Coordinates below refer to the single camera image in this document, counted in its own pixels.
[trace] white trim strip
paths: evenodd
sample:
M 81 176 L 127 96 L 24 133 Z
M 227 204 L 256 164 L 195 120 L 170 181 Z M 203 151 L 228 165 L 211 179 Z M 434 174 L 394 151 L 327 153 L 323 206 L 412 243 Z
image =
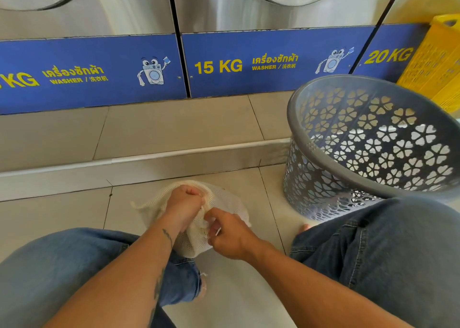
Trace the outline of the white trim strip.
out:
M 86 168 L 86 167 L 94 167 L 94 166 L 108 165 L 108 164 L 144 161 L 148 159 L 163 158 L 163 157 L 191 155 L 194 153 L 236 150 L 236 149 L 242 149 L 242 148 L 248 148 L 248 147 L 268 146 L 268 145 L 274 145 L 274 144 L 287 144 L 289 143 L 289 141 L 290 141 L 290 138 L 272 139 L 272 140 L 264 140 L 264 141 L 245 142 L 241 144 L 201 147 L 201 148 L 193 148 L 193 149 L 187 149 L 187 150 L 150 153 L 147 155 L 100 159 L 100 160 L 90 161 L 90 162 L 63 164 L 63 165 L 55 165 L 55 166 L 49 166 L 49 167 L 43 167 L 43 168 L 32 168 L 32 169 L 24 169 L 24 170 L 7 171 L 7 172 L 0 173 L 0 178 L 6 177 L 6 176 L 45 173 L 45 172 L 57 171 L 57 170 L 67 170 L 67 169 Z

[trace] plastic basket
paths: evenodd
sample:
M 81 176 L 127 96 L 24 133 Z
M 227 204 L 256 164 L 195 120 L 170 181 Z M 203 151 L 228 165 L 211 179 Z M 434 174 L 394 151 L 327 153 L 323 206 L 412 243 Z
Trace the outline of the plastic basket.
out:
M 299 213 L 338 217 L 379 198 L 460 192 L 460 125 L 431 100 L 376 78 L 333 75 L 288 104 L 284 193 Z
M 460 108 L 460 14 L 433 18 L 397 84 L 426 96 L 447 112 Z

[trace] blue label panel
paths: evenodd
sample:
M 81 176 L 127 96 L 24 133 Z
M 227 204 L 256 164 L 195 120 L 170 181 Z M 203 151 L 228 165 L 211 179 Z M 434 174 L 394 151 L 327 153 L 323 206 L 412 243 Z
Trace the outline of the blue label panel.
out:
M 0 114 L 187 97 L 176 36 L 0 42 Z
M 296 89 L 348 73 L 372 26 L 184 34 L 192 97 Z
M 353 74 L 398 81 L 428 29 L 425 23 L 382 25 Z

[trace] yellow plastic crate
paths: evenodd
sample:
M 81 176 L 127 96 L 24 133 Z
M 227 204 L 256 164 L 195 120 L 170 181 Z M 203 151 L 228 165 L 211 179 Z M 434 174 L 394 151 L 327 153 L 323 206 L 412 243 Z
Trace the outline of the yellow plastic crate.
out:
M 460 14 L 433 18 L 397 83 L 433 100 L 447 112 L 460 108 Z

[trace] ripped jeans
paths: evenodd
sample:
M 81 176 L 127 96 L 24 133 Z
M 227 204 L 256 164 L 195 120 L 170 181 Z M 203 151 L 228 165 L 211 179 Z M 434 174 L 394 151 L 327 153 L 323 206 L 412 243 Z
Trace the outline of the ripped jeans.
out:
M 0 263 L 0 327 L 41 327 L 138 236 L 87 228 L 54 233 Z M 437 202 L 387 199 L 299 234 L 290 256 L 415 327 L 460 327 L 460 214 Z M 171 254 L 160 308 L 198 295 L 191 259 Z

